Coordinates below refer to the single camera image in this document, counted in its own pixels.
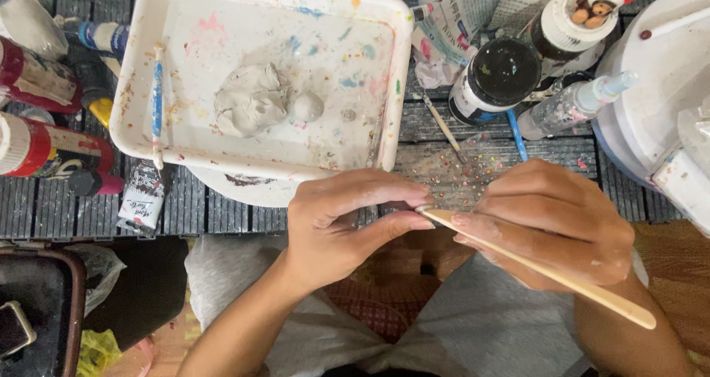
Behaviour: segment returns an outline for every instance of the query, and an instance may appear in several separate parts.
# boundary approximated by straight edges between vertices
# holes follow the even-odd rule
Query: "hand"
[[[592,284],[615,284],[630,269],[630,224],[596,183],[541,159],[502,173],[473,212],[456,213],[452,222],[473,236]],[[463,234],[454,240],[478,249],[534,290],[569,291]]]
[[[303,182],[288,205],[288,248],[283,267],[307,291],[342,280],[388,241],[434,225],[413,211],[395,211],[361,229],[346,215],[364,206],[404,201],[412,208],[433,202],[427,184],[377,169],[345,172]]]

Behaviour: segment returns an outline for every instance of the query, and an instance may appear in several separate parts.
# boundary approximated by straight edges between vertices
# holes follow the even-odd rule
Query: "gray pants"
[[[202,330],[266,271],[287,237],[204,236],[185,260]],[[572,295],[534,291],[481,255],[456,269],[395,345],[338,309],[321,290],[289,316],[266,365],[273,377],[320,376],[349,363],[441,377],[579,377]]]

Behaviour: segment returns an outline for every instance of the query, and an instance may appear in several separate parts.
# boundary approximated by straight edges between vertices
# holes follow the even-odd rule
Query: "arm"
[[[488,189],[472,213],[452,221],[468,233],[517,254],[603,285],[650,310],[657,327],[647,330],[601,305],[576,296],[574,314],[582,349],[592,361],[620,376],[693,376],[670,322],[634,273],[629,274],[633,228],[619,217],[596,183],[540,159],[516,165]],[[482,247],[472,246],[534,290],[566,287]]]
[[[318,288],[347,277],[377,248],[410,230],[434,228],[413,211],[397,211],[368,227],[352,227],[363,206],[433,201],[429,186],[375,169],[304,182],[288,205],[288,248],[197,341],[180,377],[258,375],[289,313]]]
[[[634,273],[605,288],[651,311],[657,325],[653,330],[638,327],[609,309],[575,295],[577,337],[598,368],[625,377],[701,376],[686,356],[663,310]]]

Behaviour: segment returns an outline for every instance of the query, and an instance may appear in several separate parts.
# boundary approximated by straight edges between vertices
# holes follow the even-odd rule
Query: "sculpting tool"
[[[424,103],[427,104],[427,107],[429,108],[430,112],[432,113],[434,120],[437,121],[439,128],[442,130],[444,135],[448,138],[449,142],[451,143],[451,146],[454,147],[454,151],[456,151],[456,155],[459,157],[459,161],[461,161],[462,164],[468,163],[469,160],[464,155],[464,152],[461,150],[461,146],[458,144],[458,142],[454,138],[454,135],[451,134],[451,130],[449,130],[449,127],[446,126],[446,122],[444,122],[441,115],[439,115],[439,111],[437,111],[437,109],[434,107],[434,104],[432,104],[432,100],[429,98],[429,95],[427,95],[427,91],[424,90],[424,88],[422,87],[420,79],[417,79],[417,81],[415,81],[415,83],[412,83],[413,89],[419,95],[421,95],[422,100],[424,100]]]
[[[163,154],[160,152],[160,131],[163,129],[163,58],[165,45],[155,43],[155,72],[153,81],[153,164],[160,172],[163,169]]]
[[[513,112],[513,109],[511,108],[506,111],[506,114],[508,114],[508,120],[510,120],[510,128],[513,129],[515,145],[518,147],[520,157],[523,158],[523,162],[525,162],[528,160],[528,151],[525,149],[523,137],[520,135],[520,128],[518,127],[518,120],[515,119],[515,112]]]
[[[577,278],[569,276],[566,273],[552,269],[550,266],[544,265],[538,262],[537,260],[528,259],[516,253],[510,252],[509,250],[506,250],[505,248],[502,248],[498,245],[489,243],[488,241],[482,238],[478,238],[472,236],[471,234],[465,233],[456,228],[452,223],[451,217],[454,216],[454,212],[433,208],[433,205],[426,204],[418,206],[415,211],[422,216],[437,221],[442,225],[451,228],[452,230],[455,230],[468,238],[471,238],[472,240],[476,240],[481,245],[484,245],[497,253],[505,255],[506,257],[509,257],[510,259],[515,260],[529,267],[530,269],[540,273],[541,275],[544,275],[556,282],[559,282],[563,286],[568,287],[589,298],[590,300],[593,300],[596,303],[615,311],[616,313],[620,314],[621,316],[624,316],[626,319],[631,320],[632,322],[638,324],[641,327],[650,330],[656,327],[656,318],[653,317],[653,314],[651,314],[651,312],[649,312],[647,309],[644,309],[643,307],[640,307],[632,301],[620,297],[619,295],[614,294],[613,292],[605,290],[604,288],[599,287],[598,285],[578,280]]]

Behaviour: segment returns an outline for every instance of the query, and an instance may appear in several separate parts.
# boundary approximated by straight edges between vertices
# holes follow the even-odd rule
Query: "yellow plastic bag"
[[[111,365],[121,358],[114,332],[106,330],[97,333],[82,331],[82,347],[79,350],[77,377],[101,377]]]

